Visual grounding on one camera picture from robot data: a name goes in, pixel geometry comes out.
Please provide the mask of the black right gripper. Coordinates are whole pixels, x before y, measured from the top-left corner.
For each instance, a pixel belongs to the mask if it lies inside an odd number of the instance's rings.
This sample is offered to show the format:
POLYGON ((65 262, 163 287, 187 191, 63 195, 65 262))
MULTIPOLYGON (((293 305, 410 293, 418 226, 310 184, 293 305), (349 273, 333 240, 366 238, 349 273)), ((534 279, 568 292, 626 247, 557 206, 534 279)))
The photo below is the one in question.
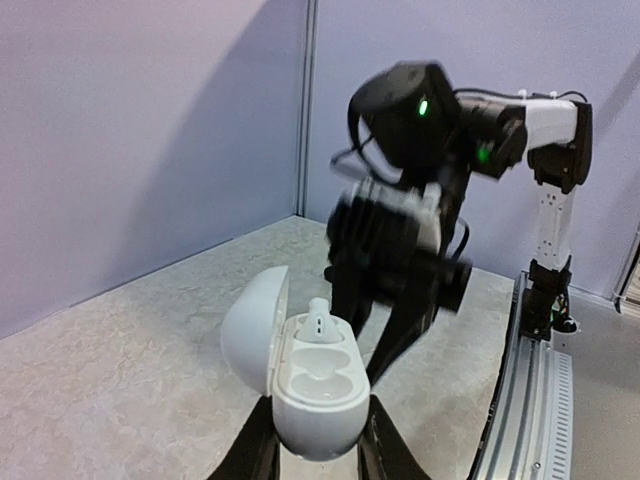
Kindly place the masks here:
POLYGON ((417 244, 413 224, 385 227, 360 238, 345 219, 327 225, 329 266, 324 276, 332 284, 332 315, 345 320, 358 338, 368 321, 373 302, 387 306, 396 302, 410 281, 423 288, 435 287, 428 297, 403 297, 392 308, 388 322, 367 366, 374 386, 386 370, 431 326, 435 305, 459 310, 472 265, 461 259, 470 236, 468 224, 459 222, 464 233, 451 255, 440 255, 417 244))

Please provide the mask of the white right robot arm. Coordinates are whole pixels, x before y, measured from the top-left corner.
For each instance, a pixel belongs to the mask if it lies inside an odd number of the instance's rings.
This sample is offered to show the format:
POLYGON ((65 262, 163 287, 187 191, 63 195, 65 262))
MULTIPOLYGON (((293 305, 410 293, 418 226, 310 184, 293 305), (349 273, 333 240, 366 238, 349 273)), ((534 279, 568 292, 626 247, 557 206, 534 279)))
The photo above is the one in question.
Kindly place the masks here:
POLYGON ((532 170, 540 196, 519 330, 536 340, 576 330, 569 229, 593 147, 584 96, 457 89, 441 64, 401 61, 357 89, 347 124, 352 154, 373 143, 400 173, 391 180, 367 164, 327 223, 332 314, 360 333, 374 305, 390 309, 366 368, 371 383, 440 310, 462 303, 472 267, 454 234, 470 178, 499 179, 520 162, 532 170))

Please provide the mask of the white oval charging case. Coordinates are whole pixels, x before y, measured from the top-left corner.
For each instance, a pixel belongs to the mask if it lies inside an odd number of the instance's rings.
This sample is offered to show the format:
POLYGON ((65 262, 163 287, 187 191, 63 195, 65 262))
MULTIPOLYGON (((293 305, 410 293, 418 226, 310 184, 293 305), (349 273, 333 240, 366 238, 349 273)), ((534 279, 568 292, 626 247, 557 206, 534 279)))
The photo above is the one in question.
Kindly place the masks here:
POLYGON ((289 269, 257 274, 227 312, 221 350, 234 374, 272 398, 273 422, 284 446, 309 461, 349 452, 369 411, 370 381, 350 325, 334 316, 343 340, 296 339, 307 313, 287 313, 289 269))

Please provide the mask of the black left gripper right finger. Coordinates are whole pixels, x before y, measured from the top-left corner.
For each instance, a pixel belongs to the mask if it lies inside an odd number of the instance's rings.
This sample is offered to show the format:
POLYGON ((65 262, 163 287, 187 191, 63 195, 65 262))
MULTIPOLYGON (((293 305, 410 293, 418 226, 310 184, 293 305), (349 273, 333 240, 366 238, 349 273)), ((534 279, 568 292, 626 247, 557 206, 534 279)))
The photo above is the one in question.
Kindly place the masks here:
POLYGON ((430 479, 376 395, 370 396, 368 417, 357 443, 357 471, 363 480, 430 479))

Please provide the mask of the white earbud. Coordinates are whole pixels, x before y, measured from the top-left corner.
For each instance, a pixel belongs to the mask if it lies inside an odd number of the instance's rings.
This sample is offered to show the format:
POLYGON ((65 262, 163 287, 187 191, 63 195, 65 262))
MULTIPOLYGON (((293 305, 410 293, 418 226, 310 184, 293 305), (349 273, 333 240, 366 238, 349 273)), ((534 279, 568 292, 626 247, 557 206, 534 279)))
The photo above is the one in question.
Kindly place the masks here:
POLYGON ((327 299, 315 297, 310 300, 308 313, 296 333, 296 339, 314 344, 335 344, 343 340, 327 299))

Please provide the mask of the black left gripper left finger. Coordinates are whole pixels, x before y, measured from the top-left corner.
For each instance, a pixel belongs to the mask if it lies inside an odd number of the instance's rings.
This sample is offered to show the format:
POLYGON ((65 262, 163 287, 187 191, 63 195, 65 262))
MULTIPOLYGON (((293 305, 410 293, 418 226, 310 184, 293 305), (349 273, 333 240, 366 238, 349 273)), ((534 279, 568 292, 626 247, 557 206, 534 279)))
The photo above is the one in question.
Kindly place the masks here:
POLYGON ((280 478, 280 440, 271 397, 260 397, 220 465, 209 480, 280 478))

